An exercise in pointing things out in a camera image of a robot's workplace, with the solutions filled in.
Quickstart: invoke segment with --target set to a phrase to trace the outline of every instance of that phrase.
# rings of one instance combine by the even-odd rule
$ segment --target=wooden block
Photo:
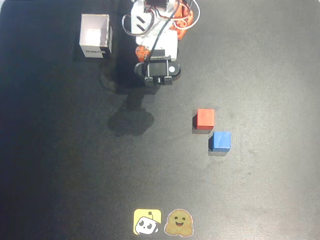
[[[196,129],[212,130],[215,126],[214,109],[198,109],[196,116]]]

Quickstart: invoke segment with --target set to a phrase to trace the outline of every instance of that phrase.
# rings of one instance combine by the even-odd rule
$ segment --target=smiling face sticker
[[[164,232],[170,236],[190,237],[194,234],[192,224],[193,219],[189,212],[184,209],[176,209],[169,214]]]

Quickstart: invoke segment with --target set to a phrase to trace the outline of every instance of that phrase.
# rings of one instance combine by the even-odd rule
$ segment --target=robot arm
[[[135,53],[140,62],[135,66],[135,73],[147,86],[170,85],[180,74],[180,65],[176,63],[178,40],[197,23],[199,16],[194,22],[193,11],[184,0],[134,0],[131,31],[125,28],[129,15],[123,16],[122,26],[135,37],[138,45]]]

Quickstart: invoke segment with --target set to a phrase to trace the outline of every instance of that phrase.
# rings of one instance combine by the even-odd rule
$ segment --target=yellow sticker
[[[170,236],[191,237],[194,234],[191,214],[184,209],[173,210],[164,226],[164,232]]]
[[[151,235],[159,232],[161,211],[157,209],[137,209],[134,211],[133,232],[135,235]]]

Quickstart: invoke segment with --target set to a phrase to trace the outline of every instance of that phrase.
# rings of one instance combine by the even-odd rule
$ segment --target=cardboard box
[[[82,14],[79,44],[86,58],[109,58],[112,40],[108,14]]]

